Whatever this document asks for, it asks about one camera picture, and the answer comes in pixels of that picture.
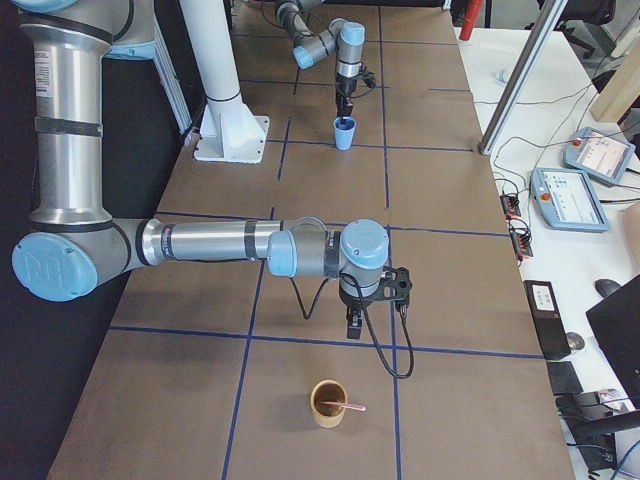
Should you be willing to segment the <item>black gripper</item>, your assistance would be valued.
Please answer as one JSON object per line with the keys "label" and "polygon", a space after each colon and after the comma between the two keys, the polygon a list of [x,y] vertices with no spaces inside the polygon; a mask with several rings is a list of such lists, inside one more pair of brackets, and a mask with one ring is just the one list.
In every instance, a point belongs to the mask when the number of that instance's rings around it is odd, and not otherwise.
{"label": "black gripper", "polygon": [[344,289],[339,290],[339,297],[346,306],[346,337],[349,340],[359,340],[365,317],[366,302],[361,300],[358,295],[352,296],[348,294]]}
{"label": "black gripper", "polygon": [[352,95],[357,86],[356,77],[347,77],[337,74],[335,77],[336,91],[336,116],[338,118],[346,118],[352,116],[353,102]]}

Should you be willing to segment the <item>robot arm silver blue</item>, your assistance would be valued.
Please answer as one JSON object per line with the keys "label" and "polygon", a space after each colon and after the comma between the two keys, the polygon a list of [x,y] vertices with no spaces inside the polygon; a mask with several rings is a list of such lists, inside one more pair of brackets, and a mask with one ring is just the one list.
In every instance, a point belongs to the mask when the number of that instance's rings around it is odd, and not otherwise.
{"label": "robot arm silver blue", "polygon": [[[392,301],[386,267],[388,236],[377,222],[356,220],[342,231],[316,218],[297,221],[164,224],[113,219],[102,204],[102,59],[163,58],[156,50],[154,1],[11,1],[34,46],[39,149],[39,206],[35,233],[14,247],[13,270],[32,294],[74,300],[121,273],[164,262],[221,263],[266,260],[276,276],[339,279],[346,305],[347,338],[358,339],[363,321],[373,336],[368,306]],[[293,41],[298,66],[307,69],[334,52],[336,147],[346,150],[355,121],[351,97],[357,81],[374,87],[361,61],[365,27],[343,18],[319,34],[303,12],[324,1],[275,1],[276,26]],[[204,87],[200,161],[256,164],[262,160],[270,120],[244,103],[223,1],[179,1]]]}
{"label": "robot arm silver blue", "polygon": [[367,72],[362,62],[366,38],[365,26],[343,18],[331,20],[320,33],[313,33],[303,18],[305,12],[322,1],[276,1],[275,18],[293,42],[293,56],[301,70],[337,55],[335,67],[335,102],[337,117],[349,117],[357,82]]}

